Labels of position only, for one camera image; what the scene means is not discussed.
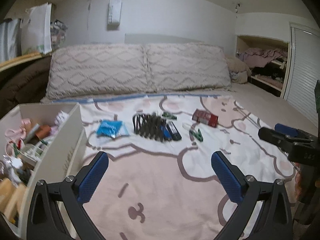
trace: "white storage box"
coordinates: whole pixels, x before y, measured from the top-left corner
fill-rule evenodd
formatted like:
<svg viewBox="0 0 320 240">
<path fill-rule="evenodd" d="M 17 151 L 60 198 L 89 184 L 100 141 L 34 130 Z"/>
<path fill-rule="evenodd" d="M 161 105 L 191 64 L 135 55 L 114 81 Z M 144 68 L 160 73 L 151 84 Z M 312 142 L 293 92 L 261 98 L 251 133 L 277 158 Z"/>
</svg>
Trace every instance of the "white storage box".
<svg viewBox="0 0 320 240">
<path fill-rule="evenodd" d="M 7 129 L 19 128 L 24 118 L 30 118 L 33 123 L 39 125 L 53 126 L 54 119 L 60 111 L 68 113 L 69 117 L 60 127 L 55 139 L 41 154 L 40 161 L 34 168 L 23 196 L 18 227 L 10 224 L 15 234 L 22 239 L 26 239 L 29 207 L 36 183 L 40 179 L 44 179 L 47 183 L 60 182 L 70 174 L 76 175 L 81 169 L 86 134 L 82 125 L 80 106 L 77 103 L 19 105 L 0 120 L 0 149 L 4 149 L 7 143 L 4 133 Z M 70 221 L 65 215 L 63 214 L 63 217 L 67 227 L 70 228 Z"/>
</svg>

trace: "white box on wall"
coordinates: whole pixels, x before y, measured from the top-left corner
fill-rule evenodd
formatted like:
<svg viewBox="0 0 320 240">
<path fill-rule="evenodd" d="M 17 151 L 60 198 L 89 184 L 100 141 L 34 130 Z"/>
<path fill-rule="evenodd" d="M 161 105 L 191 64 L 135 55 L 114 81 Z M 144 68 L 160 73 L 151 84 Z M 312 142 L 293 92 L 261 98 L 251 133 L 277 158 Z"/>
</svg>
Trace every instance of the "white box on wall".
<svg viewBox="0 0 320 240">
<path fill-rule="evenodd" d="M 110 0 L 109 13 L 108 13 L 108 25 L 114 25 L 114 26 L 120 25 L 121 4 L 122 4 L 122 0 Z"/>
</svg>

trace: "metal screw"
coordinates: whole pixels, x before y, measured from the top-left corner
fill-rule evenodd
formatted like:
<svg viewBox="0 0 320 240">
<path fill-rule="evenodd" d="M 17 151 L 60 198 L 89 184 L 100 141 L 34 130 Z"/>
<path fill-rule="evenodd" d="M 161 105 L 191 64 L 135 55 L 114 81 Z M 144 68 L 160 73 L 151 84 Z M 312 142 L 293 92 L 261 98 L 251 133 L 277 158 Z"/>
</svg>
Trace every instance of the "metal screw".
<svg viewBox="0 0 320 240">
<path fill-rule="evenodd" d="M 38 182 L 37 182 L 37 185 L 38 186 L 42 186 L 44 184 L 44 180 L 43 179 L 41 179 L 41 180 L 39 180 Z"/>
<path fill-rule="evenodd" d="M 283 184 L 283 180 L 282 179 L 277 179 L 277 184 L 278 185 L 282 185 Z"/>
<path fill-rule="evenodd" d="M 253 182 L 253 181 L 254 181 L 254 176 L 252 176 L 252 175 L 248 175 L 248 176 L 246 176 L 245 178 L 246 178 L 246 180 L 249 181 L 249 182 Z"/>
<path fill-rule="evenodd" d="M 75 179 L 75 176 L 70 175 L 66 177 L 66 182 L 72 182 L 74 179 Z"/>
</svg>

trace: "blanket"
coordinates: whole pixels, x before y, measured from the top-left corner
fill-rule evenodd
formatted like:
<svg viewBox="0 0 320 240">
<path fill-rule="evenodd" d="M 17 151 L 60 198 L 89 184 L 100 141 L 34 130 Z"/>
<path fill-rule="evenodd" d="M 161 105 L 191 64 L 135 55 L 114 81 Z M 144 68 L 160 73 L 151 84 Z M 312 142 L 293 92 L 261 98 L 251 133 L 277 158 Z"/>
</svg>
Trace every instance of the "blanket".
<svg viewBox="0 0 320 240">
<path fill-rule="evenodd" d="M 288 53 L 281 49 L 259 49 L 249 48 L 241 53 L 239 59 L 245 62 L 250 68 L 265 67 L 268 63 L 279 57 L 288 57 Z"/>
<path fill-rule="evenodd" d="M 217 116 L 216 128 L 191 120 L 196 109 Z M 145 139 L 133 133 L 136 113 L 168 111 L 177 116 L 178 142 Z M 277 147 L 261 141 L 267 126 L 232 97 L 160 95 L 81 104 L 87 134 L 83 164 L 99 151 L 109 167 L 84 208 L 106 239 L 214 239 L 234 212 L 232 203 L 211 167 L 211 155 L 221 151 L 243 174 L 257 180 L 284 180 L 294 205 L 296 171 Z M 98 138 L 101 120 L 121 120 L 130 136 Z M 182 124 L 200 129 L 199 142 Z M 241 238 L 249 236 L 262 203 L 257 203 Z"/>
</svg>

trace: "black remote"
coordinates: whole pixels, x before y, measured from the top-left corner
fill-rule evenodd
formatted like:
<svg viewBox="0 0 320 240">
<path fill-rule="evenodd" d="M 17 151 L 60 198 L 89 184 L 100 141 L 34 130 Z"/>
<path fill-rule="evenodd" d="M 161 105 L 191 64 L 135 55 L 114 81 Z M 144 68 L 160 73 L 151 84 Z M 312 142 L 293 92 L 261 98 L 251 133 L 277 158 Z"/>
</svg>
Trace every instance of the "black remote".
<svg viewBox="0 0 320 240">
<path fill-rule="evenodd" d="M 172 140 L 180 141 L 182 139 L 180 133 L 178 132 L 177 128 L 175 127 L 172 121 L 167 123 L 167 129 L 172 137 Z"/>
</svg>

